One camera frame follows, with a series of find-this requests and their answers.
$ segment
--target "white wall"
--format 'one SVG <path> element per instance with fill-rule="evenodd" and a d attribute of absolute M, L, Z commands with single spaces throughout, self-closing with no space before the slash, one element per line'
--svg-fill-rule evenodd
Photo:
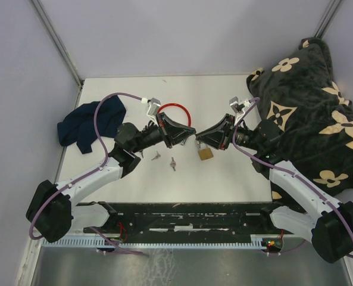
<path fill-rule="evenodd" d="M 53 179 L 56 123 L 77 86 L 27 0 L 0 0 L 0 286 L 12 285 L 27 241 L 25 212 Z"/>
<path fill-rule="evenodd" d="M 335 81 L 342 95 L 353 100 L 353 0 L 344 1 L 324 40 L 330 47 Z M 339 196 L 353 201 L 353 190 Z"/>
<path fill-rule="evenodd" d="M 330 0 L 42 0 L 82 78 L 238 74 L 315 32 Z"/>

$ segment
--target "small metal key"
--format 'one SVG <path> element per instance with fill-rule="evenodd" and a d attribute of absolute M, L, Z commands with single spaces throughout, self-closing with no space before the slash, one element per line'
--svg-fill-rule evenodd
<path fill-rule="evenodd" d="M 158 158 L 160 158 L 160 154 L 159 154 L 159 152 L 157 151 L 157 155 L 156 155 L 154 158 L 152 158 L 151 161 L 156 160 L 156 159 L 158 159 Z"/>
<path fill-rule="evenodd" d="M 188 139 L 188 137 L 187 137 L 186 139 L 184 139 L 184 140 L 180 143 L 180 145 L 181 145 L 181 146 L 186 145 L 186 143 L 187 143 L 187 139 Z"/>
<path fill-rule="evenodd" d="M 176 162 L 174 160 L 174 157 L 171 157 L 171 163 L 170 163 L 170 166 L 172 169 L 174 169 L 174 171 L 176 171 L 175 167 L 176 167 Z"/>

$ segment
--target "brass padlock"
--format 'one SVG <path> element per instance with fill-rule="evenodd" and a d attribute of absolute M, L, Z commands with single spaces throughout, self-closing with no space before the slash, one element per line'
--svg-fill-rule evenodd
<path fill-rule="evenodd" d="M 208 145 L 196 140 L 196 146 L 198 147 L 200 160 L 204 161 L 213 158 L 212 150 Z"/>

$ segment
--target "beige flower pattern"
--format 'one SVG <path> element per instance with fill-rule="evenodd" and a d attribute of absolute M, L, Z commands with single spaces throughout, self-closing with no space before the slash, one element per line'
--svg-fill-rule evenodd
<path fill-rule="evenodd" d="M 337 110 L 332 112 L 332 118 L 335 119 L 336 124 L 324 128 L 319 134 L 331 135 L 344 130 L 345 133 L 353 139 L 353 121 L 349 122 L 347 117 Z M 353 141 L 347 143 L 346 146 L 353 149 Z"/>
<path fill-rule="evenodd" d="M 328 92 L 329 94 L 336 95 L 338 97 L 339 104 L 345 104 L 348 106 L 349 100 L 346 100 L 340 95 L 340 90 L 335 82 L 332 82 L 332 88 L 322 88 L 322 90 Z"/>
<path fill-rule="evenodd" d="M 258 79 L 258 77 L 262 74 L 264 72 L 264 69 L 261 67 L 261 68 L 259 68 L 259 69 L 257 69 L 257 70 L 255 70 L 255 71 L 253 71 L 252 73 L 251 73 L 251 75 L 253 75 L 254 77 L 252 78 L 252 82 L 253 81 L 255 81 L 256 79 Z"/>
<path fill-rule="evenodd" d="M 328 188 L 333 188 L 334 186 L 340 185 L 340 181 L 348 178 L 347 174 L 340 174 L 335 177 L 332 171 L 324 170 L 319 173 L 321 179 L 314 179 L 313 181 L 318 184 L 327 185 Z"/>
<path fill-rule="evenodd" d="M 274 200 L 280 200 L 282 198 L 282 196 L 275 191 L 271 191 L 271 197 Z"/>
<path fill-rule="evenodd" d="M 282 106 L 271 101 L 270 110 L 266 119 L 274 121 L 282 131 L 285 131 L 286 122 L 295 110 L 296 107 Z"/>
<path fill-rule="evenodd" d="M 293 64 L 299 62 L 299 58 L 285 58 L 284 60 L 280 61 L 278 65 L 272 68 L 272 72 L 276 72 L 280 70 L 282 73 L 291 70 Z"/>
<path fill-rule="evenodd" d="M 303 48 L 307 48 L 310 44 L 308 43 L 308 40 L 306 40 L 303 44 L 302 47 Z"/>

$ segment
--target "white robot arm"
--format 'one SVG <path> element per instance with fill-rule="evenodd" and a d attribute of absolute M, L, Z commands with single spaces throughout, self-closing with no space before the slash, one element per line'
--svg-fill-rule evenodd
<path fill-rule="evenodd" d="M 313 244 L 317 253 L 328 262 L 335 262 L 353 251 L 353 203 L 342 204 L 308 180 L 290 161 L 278 152 L 282 131 L 270 120 L 262 120 L 249 130 L 240 124 L 251 108 L 250 101 L 230 100 L 236 115 L 226 114 L 216 125 L 196 134 L 196 140 L 218 150 L 233 143 L 252 160 L 254 169 L 284 189 L 305 211 L 298 213 L 273 203 L 261 210 L 265 219 L 276 228 L 285 229 Z M 239 146 L 257 151 L 251 155 Z"/>
<path fill-rule="evenodd" d="M 59 240 L 68 231 L 102 226 L 107 221 L 112 210 L 106 205 L 79 203 L 100 187 L 132 172 L 140 162 L 135 153 L 159 142 L 172 148 L 196 133 L 194 128 L 158 113 L 159 107 L 160 102 L 152 99 L 147 112 L 151 122 L 142 131 L 132 123 L 123 123 L 114 138 L 114 149 L 96 166 L 65 181 L 39 184 L 26 217 L 48 242 Z"/>

